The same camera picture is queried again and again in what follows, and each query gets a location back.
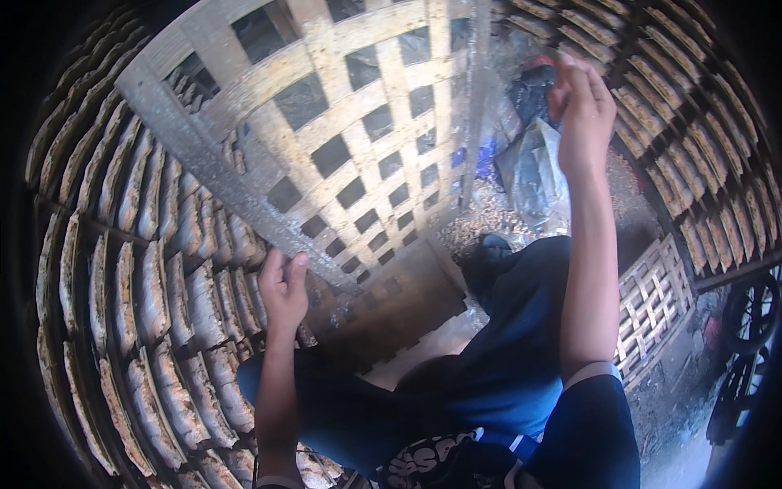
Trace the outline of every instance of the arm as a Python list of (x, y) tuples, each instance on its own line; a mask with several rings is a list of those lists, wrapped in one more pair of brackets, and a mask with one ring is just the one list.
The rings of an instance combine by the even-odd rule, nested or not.
[(561, 55), (554, 116), (563, 114), (559, 163), (568, 180), (572, 251), (562, 308), (563, 382), (584, 365), (612, 361), (619, 334), (616, 229), (605, 174), (616, 105), (589, 63)]
[(299, 410), (293, 378), (293, 342), (296, 328), (307, 313), (307, 254), (298, 253), (287, 264), (286, 261), (280, 250), (270, 250), (258, 277), (268, 325), (256, 394), (255, 434), (258, 478), (282, 476), (301, 483), (296, 467)]

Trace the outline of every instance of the blue t-shirt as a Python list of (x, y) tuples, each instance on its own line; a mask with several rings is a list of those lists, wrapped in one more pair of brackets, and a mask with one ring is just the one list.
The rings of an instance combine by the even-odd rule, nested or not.
[(378, 471), (383, 489), (640, 487), (640, 460), (622, 382), (588, 365), (565, 386), (534, 452), (486, 441), (483, 429), (403, 448)]

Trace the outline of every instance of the wooden crate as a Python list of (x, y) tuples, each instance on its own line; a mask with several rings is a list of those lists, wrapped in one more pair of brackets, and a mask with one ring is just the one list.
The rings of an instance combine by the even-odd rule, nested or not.
[(619, 278), (619, 338), (614, 363), (626, 390), (657, 364), (687, 326), (694, 306), (684, 265), (668, 234)]
[[(399, 254), (427, 219), (454, 204), (451, 78), (465, 72), (467, 50), (451, 52), (450, 21), (468, 16), (468, 6), (375, 0), (367, 2), (367, 12), (335, 23), (325, 0), (291, 0), (292, 25), (301, 39), (253, 65), (231, 24), (267, 3), (197, 2), (151, 40), (117, 86), (166, 149), (259, 234), (286, 253), (306, 250), (314, 271), (359, 293), (358, 283)], [(398, 36), (423, 27), (429, 30), (429, 60), (404, 66)], [(368, 46), (375, 47), (381, 76), (353, 90), (345, 56)], [(195, 114), (164, 82), (192, 53), (220, 89)], [(274, 96), (311, 74), (328, 108), (294, 129)], [(411, 92), (429, 86), (433, 108), (413, 117)], [(373, 141), (362, 119), (383, 106), (393, 129)], [(252, 131), (267, 151), (260, 162), (247, 162), (246, 174), (221, 152), (237, 128)], [(430, 131), (434, 148), (420, 153), (417, 139)], [(331, 172), (319, 171), (313, 153), (338, 136), (350, 158)], [(395, 155), (401, 171), (383, 178), (378, 165)], [(255, 175), (253, 165), (261, 167)], [(431, 175), (435, 169), (435, 178), (425, 178), (425, 171)], [(279, 185), (294, 195), (284, 212), (270, 205), (269, 194)], [(346, 189), (358, 189), (357, 200), (346, 203), (341, 198)], [(371, 213), (377, 219), (361, 231), (357, 221)], [(326, 228), (314, 238), (305, 236), (302, 225), (316, 216)], [(336, 255), (329, 248), (335, 243), (342, 248)]]

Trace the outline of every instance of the person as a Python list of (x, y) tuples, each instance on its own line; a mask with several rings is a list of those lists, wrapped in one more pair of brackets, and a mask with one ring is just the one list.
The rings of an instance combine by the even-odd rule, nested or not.
[(556, 68), (548, 102), (563, 123), (572, 238), (511, 253), (485, 237), (464, 272), (490, 321), (459, 355), (418, 369), (419, 382), (391, 392), (340, 372), (320, 347), (294, 351), (308, 257), (270, 251), (259, 277), (266, 351), (237, 374), (256, 409), (256, 487), (303, 487), (299, 440), (380, 487), (640, 486), (612, 364), (619, 281), (606, 152), (616, 107), (589, 63), (560, 53)]

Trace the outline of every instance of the hand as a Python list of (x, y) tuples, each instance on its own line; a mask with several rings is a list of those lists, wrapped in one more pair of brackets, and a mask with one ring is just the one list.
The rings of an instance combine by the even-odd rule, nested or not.
[(286, 341), (293, 345), (296, 328), (309, 306), (304, 288), (309, 260), (303, 251), (290, 260), (277, 248), (269, 250), (264, 269), (258, 275), (260, 298), (268, 320), (267, 344)]
[(562, 119), (559, 167), (572, 185), (605, 177), (605, 158), (614, 132), (616, 105), (594, 67), (560, 53), (557, 84), (548, 93), (549, 114)]

